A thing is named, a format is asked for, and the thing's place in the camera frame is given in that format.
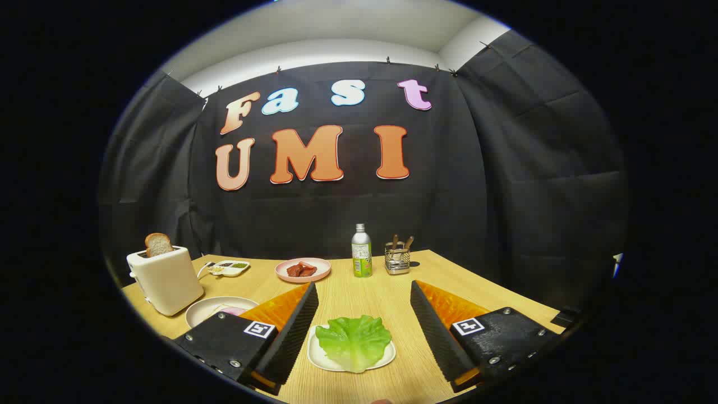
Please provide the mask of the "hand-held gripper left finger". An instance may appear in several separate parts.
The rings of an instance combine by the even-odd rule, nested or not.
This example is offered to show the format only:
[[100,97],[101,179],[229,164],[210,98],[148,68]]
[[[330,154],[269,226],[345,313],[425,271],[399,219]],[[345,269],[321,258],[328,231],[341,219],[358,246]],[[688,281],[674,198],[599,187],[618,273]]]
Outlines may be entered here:
[[287,383],[320,303],[313,282],[241,315],[218,312],[173,339],[184,355],[234,383],[279,393]]

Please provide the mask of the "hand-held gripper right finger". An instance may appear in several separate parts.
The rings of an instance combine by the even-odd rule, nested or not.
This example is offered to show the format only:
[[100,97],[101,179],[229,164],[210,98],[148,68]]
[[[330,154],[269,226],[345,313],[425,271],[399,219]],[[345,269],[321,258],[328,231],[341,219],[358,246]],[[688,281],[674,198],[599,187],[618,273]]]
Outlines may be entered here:
[[423,281],[411,283],[410,301],[434,360],[455,393],[509,378],[560,337],[513,307],[488,310]]

